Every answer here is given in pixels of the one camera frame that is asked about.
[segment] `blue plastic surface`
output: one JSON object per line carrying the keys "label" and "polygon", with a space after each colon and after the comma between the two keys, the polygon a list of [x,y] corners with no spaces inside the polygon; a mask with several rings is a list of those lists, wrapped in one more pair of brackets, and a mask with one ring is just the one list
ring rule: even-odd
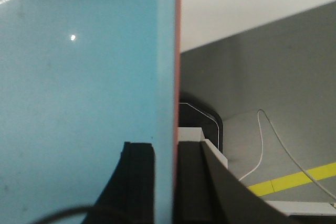
{"label": "blue plastic surface", "polygon": [[93,204],[124,141],[153,143],[169,223],[174,65],[173,48],[158,57],[158,0],[0,3],[0,223]]}

